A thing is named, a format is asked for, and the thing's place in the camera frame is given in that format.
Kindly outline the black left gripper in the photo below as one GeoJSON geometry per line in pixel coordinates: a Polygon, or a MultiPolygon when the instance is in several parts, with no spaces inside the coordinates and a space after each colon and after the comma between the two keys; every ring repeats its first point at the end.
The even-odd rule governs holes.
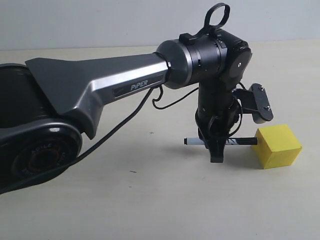
{"type": "Polygon", "coordinates": [[[239,120],[239,103],[232,90],[217,91],[198,88],[195,121],[198,137],[208,148],[211,163],[223,163],[226,142],[231,128],[239,120]]]}

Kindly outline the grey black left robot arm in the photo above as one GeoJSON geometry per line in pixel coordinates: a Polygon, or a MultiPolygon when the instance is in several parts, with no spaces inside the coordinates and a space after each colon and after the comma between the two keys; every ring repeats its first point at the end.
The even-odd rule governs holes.
{"type": "Polygon", "coordinates": [[[167,40],[153,53],[87,60],[37,57],[0,66],[0,192],[43,184],[83,160],[105,105],[140,91],[198,84],[195,120],[210,160],[223,160],[243,112],[236,86],[248,43],[210,27],[167,40]]]}

